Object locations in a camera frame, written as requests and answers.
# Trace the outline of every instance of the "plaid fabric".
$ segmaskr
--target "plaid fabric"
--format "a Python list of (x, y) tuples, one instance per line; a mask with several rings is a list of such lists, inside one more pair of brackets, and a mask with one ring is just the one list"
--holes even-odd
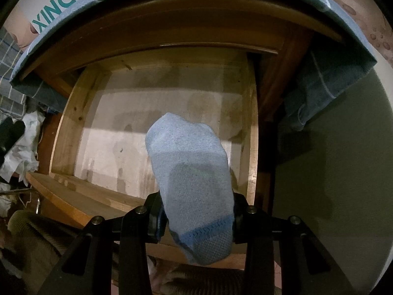
[(5, 115), (4, 113), (0, 112), (0, 124), (3, 123), (3, 121), (8, 118), (7, 115)]
[(26, 97), (29, 96), (53, 110), (62, 112), (67, 99), (33, 72), (23, 81), (10, 81), (21, 55), (22, 51), (12, 36), (4, 27), (0, 28), (0, 111), (12, 118), (22, 118), (26, 112)]
[(19, 104), (24, 104), (26, 95), (13, 89), (9, 83), (11, 73), (21, 55), (22, 51), (12, 36), (2, 27), (0, 29), (0, 94)]

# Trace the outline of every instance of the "metal rod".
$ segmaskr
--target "metal rod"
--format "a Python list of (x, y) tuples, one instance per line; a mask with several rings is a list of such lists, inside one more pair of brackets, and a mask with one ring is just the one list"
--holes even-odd
[(16, 195), (16, 194), (21, 194), (21, 193), (30, 193), (33, 192), (33, 188), (20, 188), (17, 190), (10, 190), (10, 191), (0, 191), (0, 196), (4, 195)]

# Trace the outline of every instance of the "white cord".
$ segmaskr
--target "white cord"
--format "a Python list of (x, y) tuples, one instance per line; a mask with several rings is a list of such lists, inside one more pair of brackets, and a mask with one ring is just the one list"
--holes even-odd
[(20, 198), (20, 194), (18, 195), (18, 197), (19, 197), (19, 201), (22, 202), (24, 208), (27, 208), (27, 204), (29, 204), (31, 202), (31, 192), (30, 192), (30, 201), (26, 202), (26, 205), (25, 205), (25, 203), (23, 203), (22, 199)]

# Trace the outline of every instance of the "wood grain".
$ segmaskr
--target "wood grain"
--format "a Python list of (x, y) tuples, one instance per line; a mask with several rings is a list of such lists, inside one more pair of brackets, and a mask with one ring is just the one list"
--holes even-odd
[[(249, 151), (251, 127), (253, 139), (257, 129), (257, 102), (255, 92), (250, 101), (255, 74), (245, 52), (167, 48), (118, 56), (99, 65), (115, 71), (88, 113), (91, 122), (82, 132), (76, 177), (140, 198), (157, 191), (145, 134), (156, 120), (171, 112), (213, 129), (227, 153), (233, 188), (238, 189), (241, 182), (247, 196), (248, 179), (256, 177), (256, 161), (250, 168)], [(247, 98), (243, 89), (249, 93)], [(246, 115), (253, 112), (253, 122), (242, 116), (243, 110)], [(249, 143), (242, 153), (246, 134)], [(252, 150), (255, 159), (257, 148)], [(250, 199), (252, 185), (250, 181)]]
[(38, 173), (49, 174), (50, 160), (55, 143), (56, 133), (61, 120), (61, 113), (48, 114), (41, 127), (41, 140), (37, 147), (37, 160), (40, 162)]
[[(116, 218), (126, 214), (126, 212), (118, 210), (107, 204), (100, 203), (97, 200), (84, 195), (83, 193), (90, 192), (92, 189), (89, 183), (82, 181), (77, 185), (75, 190), (73, 190), (64, 186), (48, 175), (29, 172), (26, 178), (29, 183), (46, 198), (47, 201), (52, 203), (58, 210), (61, 211), (61, 213), (66, 214), (67, 222), (70, 218), (77, 224), (85, 226), (91, 220), (91, 218), (96, 215), (103, 216), (108, 220), (110, 218)], [(244, 269), (246, 257), (246, 248), (244, 246), (245, 245), (233, 244), (233, 253), (230, 254), (227, 258), (210, 265), (210, 267)], [(161, 243), (146, 244), (146, 253), (147, 255), (157, 258), (187, 264), (186, 257), (184, 256), (183, 252), (174, 244), (168, 229), (166, 230), (165, 235), (162, 237)]]
[(96, 215), (108, 220), (125, 214), (116, 208), (66, 188), (48, 175), (30, 172), (27, 173), (26, 179), (40, 194), (82, 226), (85, 226)]
[(122, 0), (122, 7), (102, 10), (100, 4), (90, 11), (97, 14), (88, 23), (64, 28), (61, 39), (43, 48), (22, 77), (38, 66), (56, 76), (115, 55), (170, 45), (276, 53), (282, 48), (288, 24), (293, 23), (342, 40), (317, 12), (310, 12), (312, 8), (300, 7), (296, 0), (286, 1)]
[(243, 84), (242, 123), (246, 127), (242, 132), (238, 191), (246, 196), (248, 204), (253, 205), (258, 166), (258, 104), (255, 72), (251, 60), (248, 60), (243, 74), (243, 80), (249, 82)]
[(281, 97), (289, 81), (306, 54), (313, 32), (294, 25), (286, 36), (278, 55), (263, 57), (258, 84), (258, 113), (262, 120), (271, 119), (282, 103)]
[(90, 104), (108, 73), (97, 65), (86, 68), (73, 88), (62, 114), (52, 151), (50, 172), (73, 175), (79, 139)]
[(76, 228), (83, 228), (83, 225), (76, 222), (73, 218), (70, 217), (69, 214), (66, 214), (62, 210), (60, 210), (57, 206), (55, 206), (51, 201), (41, 196), (41, 206), (40, 206), (40, 215), (46, 218), (50, 218), (54, 221), (58, 221), (60, 223), (70, 225)]
[[(155, 244), (146, 244), (146, 253), (150, 256), (161, 258), (163, 260), (169, 260), (181, 264), (189, 264), (184, 253), (177, 247), (159, 244), (157, 247)], [(244, 269), (246, 262), (246, 254), (232, 253), (225, 259), (207, 265), (207, 267), (214, 268), (231, 268), (231, 269)]]
[(72, 191), (123, 212), (129, 212), (145, 203), (144, 199), (108, 190), (107, 188), (89, 183), (75, 176), (51, 173), (50, 177)]
[(68, 99), (72, 92), (72, 86), (67, 83), (61, 76), (51, 74), (51, 70), (46, 70), (43, 67), (37, 67), (34, 72), (44, 80), (48, 85), (54, 88), (62, 96)]

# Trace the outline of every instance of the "metal screw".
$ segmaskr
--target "metal screw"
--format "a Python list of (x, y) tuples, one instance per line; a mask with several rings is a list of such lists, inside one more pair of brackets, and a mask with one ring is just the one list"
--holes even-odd
[(255, 214), (257, 212), (257, 208), (253, 205), (249, 205), (247, 206), (246, 211), (249, 214)]
[(136, 214), (144, 214), (146, 212), (147, 212), (146, 206), (141, 205), (141, 206), (138, 206), (137, 208), (135, 208)]
[(301, 223), (301, 219), (298, 216), (291, 216), (289, 218), (292, 224), (299, 225)]
[(102, 216), (94, 216), (92, 218), (92, 223), (94, 225), (98, 225), (98, 224), (101, 224), (103, 220), (104, 220), (104, 218)]

